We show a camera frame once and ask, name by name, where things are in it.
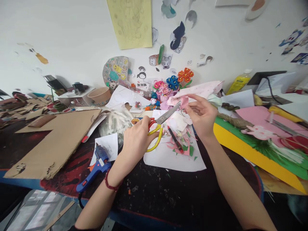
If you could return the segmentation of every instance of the pencil sketch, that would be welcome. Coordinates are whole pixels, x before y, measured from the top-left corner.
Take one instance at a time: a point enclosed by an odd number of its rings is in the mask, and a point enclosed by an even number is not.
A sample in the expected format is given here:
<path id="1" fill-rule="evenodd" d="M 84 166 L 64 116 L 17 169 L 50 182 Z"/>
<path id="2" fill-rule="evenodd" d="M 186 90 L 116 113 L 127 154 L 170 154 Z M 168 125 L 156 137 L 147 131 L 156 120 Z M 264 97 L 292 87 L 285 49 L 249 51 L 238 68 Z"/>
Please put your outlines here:
<path id="1" fill-rule="evenodd" d="M 149 15 L 151 1 L 107 0 L 107 2 L 120 48 L 151 47 L 152 30 L 151 15 Z"/>

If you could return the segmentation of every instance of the blue glue gun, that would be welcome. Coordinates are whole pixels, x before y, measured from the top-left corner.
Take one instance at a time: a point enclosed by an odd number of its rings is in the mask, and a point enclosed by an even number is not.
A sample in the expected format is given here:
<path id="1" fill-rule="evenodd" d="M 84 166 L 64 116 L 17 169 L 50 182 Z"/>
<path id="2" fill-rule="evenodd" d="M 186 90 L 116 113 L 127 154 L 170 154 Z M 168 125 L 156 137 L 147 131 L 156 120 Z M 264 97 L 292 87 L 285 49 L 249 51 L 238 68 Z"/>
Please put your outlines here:
<path id="1" fill-rule="evenodd" d="M 93 170 L 90 172 L 90 174 L 87 176 L 87 178 L 83 182 L 77 185 L 76 191 L 79 193 L 83 192 L 89 187 L 89 185 L 92 183 L 92 181 L 95 179 L 95 177 L 99 172 L 104 173 L 111 168 L 111 163 L 107 162 L 109 160 L 109 157 L 102 146 L 96 143 L 96 148 L 94 153 L 96 155 L 95 166 Z"/>

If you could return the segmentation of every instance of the white box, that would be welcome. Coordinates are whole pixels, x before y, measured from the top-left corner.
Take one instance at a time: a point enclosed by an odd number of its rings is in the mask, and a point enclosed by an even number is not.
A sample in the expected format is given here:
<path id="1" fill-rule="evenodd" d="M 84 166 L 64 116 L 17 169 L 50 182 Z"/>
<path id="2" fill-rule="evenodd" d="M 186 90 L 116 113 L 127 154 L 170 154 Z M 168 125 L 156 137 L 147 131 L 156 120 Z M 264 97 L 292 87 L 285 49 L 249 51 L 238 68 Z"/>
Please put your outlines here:
<path id="1" fill-rule="evenodd" d="M 92 99 L 88 97 L 88 94 L 95 89 L 96 88 L 88 88 L 81 95 L 76 95 L 74 91 L 66 92 L 58 96 L 58 100 L 68 107 L 92 107 L 94 104 L 92 103 Z"/>

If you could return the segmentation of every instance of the yellow paper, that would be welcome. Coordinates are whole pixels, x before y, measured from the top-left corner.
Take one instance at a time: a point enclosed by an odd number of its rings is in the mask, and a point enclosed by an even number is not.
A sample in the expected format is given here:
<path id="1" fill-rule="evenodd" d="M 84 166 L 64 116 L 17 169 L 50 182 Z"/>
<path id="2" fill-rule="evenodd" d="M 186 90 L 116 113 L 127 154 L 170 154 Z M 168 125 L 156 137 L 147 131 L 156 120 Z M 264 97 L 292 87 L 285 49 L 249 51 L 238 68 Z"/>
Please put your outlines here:
<path id="1" fill-rule="evenodd" d="M 307 194 L 302 183 L 299 181 L 296 175 L 286 170 L 276 162 L 270 160 L 262 153 L 253 149 L 251 146 L 246 144 L 240 138 L 233 135 L 228 130 L 214 124 L 214 133 L 218 142 L 236 152 L 242 157 L 245 157 L 247 160 L 251 161 L 255 165 L 263 168 L 265 171 L 271 173 L 280 180 L 286 182 L 297 190 L 301 191 L 304 194 Z"/>
<path id="2" fill-rule="evenodd" d="M 107 0 L 121 50 L 152 47 L 151 0 Z"/>

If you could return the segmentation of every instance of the red string bracelet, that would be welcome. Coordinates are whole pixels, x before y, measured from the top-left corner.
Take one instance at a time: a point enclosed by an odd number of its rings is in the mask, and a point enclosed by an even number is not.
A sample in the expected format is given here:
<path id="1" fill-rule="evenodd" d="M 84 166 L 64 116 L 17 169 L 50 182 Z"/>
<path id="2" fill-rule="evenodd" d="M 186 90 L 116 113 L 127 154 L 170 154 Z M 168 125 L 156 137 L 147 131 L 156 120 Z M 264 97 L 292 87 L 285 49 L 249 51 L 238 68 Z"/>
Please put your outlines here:
<path id="1" fill-rule="evenodd" d="M 121 186 L 121 184 L 123 183 L 123 180 L 121 181 L 121 183 L 117 186 L 117 187 L 112 187 L 108 184 L 108 180 L 107 180 L 107 177 L 108 177 L 108 173 L 109 173 L 110 169 L 107 170 L 107 173 L 106 173 L 106 176 L 105 176 L 105 183 L 106 183 L 106 187 L 109 188 L 109 189 L 112 189 L 114 190 L 115 192 L 118 191 L 119 187 Z"/>

